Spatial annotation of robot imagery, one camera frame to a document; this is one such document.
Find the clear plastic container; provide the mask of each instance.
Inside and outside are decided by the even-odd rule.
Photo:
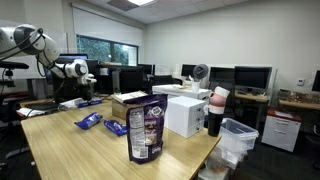
[[[259,132],[230,118],[224,118],[220,128],[219,146],[233,153],[246,153],[253,149]]]

